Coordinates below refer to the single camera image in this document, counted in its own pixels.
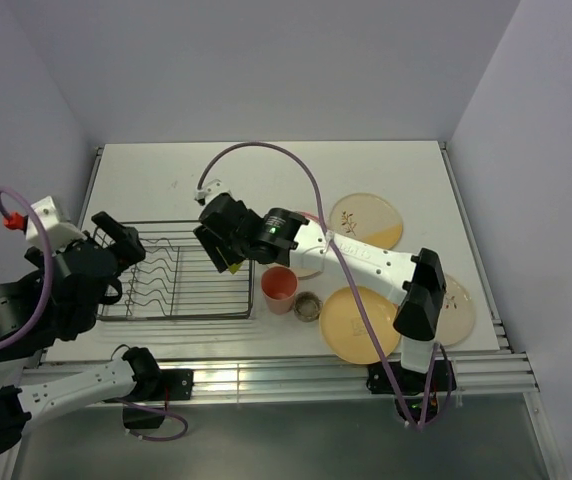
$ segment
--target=wire dish rack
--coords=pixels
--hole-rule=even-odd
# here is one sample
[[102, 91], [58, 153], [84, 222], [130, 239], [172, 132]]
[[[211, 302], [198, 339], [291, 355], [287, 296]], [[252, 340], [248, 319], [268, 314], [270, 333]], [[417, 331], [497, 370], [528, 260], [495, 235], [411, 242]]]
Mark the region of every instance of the wire dish rack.
[[[197, 221], [122, 222], [135, 227], [146, 259], [121, 276], [123, 295], [100, 307], [102, 321], [249, 318], [253, 306], [253, 262], [234, 274], [218, 273], [195, 238]], [[110, 241], [102, 230], [94, 238]]]

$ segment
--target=white table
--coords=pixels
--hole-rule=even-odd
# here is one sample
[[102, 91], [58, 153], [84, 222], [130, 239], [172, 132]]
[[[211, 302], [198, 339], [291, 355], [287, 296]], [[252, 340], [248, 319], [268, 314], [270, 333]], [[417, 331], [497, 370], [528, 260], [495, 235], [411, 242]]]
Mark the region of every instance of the white table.
[[[395, 250], [437, 251], [444, 271], [471, 294], [477, 322], [453, 352], [499, 349], [492, 316], [462, 218], [437, 142], [280, 142], [302, 158], [322, 191], [326, 217], [343, 196], [377, 194], [401, 213], [404, 233]], [[193, 191], [206, 164], [231, 143], [107, 145], [91, 186], [83, 227], [105, 210], [119, 221], [196, 219], [200, 207]], [[267, 149], [237, 150], [221, 160], [209, 178], [220, 178], [233, 195], [263, 215], [269, 208], [316, 213], [312, 188], [300, 168]], [[258, 285], [263, 267], [256, 269]], [[321, 275], [301, 289], [322, 299], [346, 285]], [[248, 320], [98, 322], [75, 342], [57, 342], [46, 360], [107, 359], [120, 343], [148, 347], [163, 359], [238, 359], [332, 355], [317, 322], [305, 324], [292, 314], [267, 312], [256, 286], [255, 310]]]

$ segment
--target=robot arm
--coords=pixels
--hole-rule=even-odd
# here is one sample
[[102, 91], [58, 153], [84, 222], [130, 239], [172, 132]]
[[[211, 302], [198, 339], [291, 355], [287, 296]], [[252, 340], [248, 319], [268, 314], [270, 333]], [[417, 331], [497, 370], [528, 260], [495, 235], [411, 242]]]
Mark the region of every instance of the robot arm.
[[[32, 209], [55, 249], [53, 284], [38, 323], [12, 345], [0, 349], [0, 453], [15, 445], [22, 434], [86, 405], [112, 398], [147, 399], [161, 377], [151, 353], [134, 347], [119, 359], [77, 375], [21, 389], [12, 386], [13, 374], [35, 352], [53, 345], [56, 339], [74, 340], [93, 328], [98, 305], [114, 303], [121, 297], [119, 275], [146, 255], [137, 231], [104, 212], [92, 217], [108, 240], [107, 245], [100, 245], [72, 225], [51, 197], [33, 204]], [[0, 341], [26, 324], [44, 276], [45, 253], [38, 249], [41, 243], [35, 226], [26, 218], [16, 216], [15, 220], [12, 228], [23, 230], [34, 245], [26, 258], [37, 270], [17, 282], [0, 285]], [[116, 289], [116, 295], [107, 296], [109, 286]]]
[[355, 283], [399, 305], [394, 328], [401, 334], [402, 367], [426, 373], [446, 283], [439, 256], [382, 250], [334, 232], [281, 208], [260, 217], [234, 200], [220, 180], [204, 185], [195, 199], [204, 210], [195, 235], [220, 272], [245, 259], [343, 275], [332, 238]]

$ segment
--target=plastic cup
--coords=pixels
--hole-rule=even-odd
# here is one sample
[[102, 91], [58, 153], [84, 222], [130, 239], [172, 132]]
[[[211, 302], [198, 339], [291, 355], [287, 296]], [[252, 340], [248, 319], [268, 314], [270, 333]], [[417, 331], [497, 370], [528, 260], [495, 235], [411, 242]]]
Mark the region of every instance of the plastic cup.
[[262, 293], [268, 309], [283, 315], [293, 308], [297, 292], [297, 276], [282, 266], [272, 267], [262, 275]]

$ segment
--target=gray wall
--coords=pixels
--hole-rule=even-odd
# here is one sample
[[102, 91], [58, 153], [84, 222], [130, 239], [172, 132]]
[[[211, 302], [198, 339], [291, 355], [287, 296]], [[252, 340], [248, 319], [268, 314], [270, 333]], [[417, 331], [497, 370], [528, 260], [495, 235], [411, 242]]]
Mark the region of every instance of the gray wall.
[[500, 313], [572, 472], [572, 2], [521, 1], [451, 153]]
[[[0, 185], [12, 186], [29, 201], [59, 194], [77, 214], [90, 157], [84, 132], [0, 0]], [[20, 234], [3, 228], [0, 216], [0, 283], [29, 271], [26, 248]]]
[[518, 0], [8, 0], [102, 142], [448, 139]]

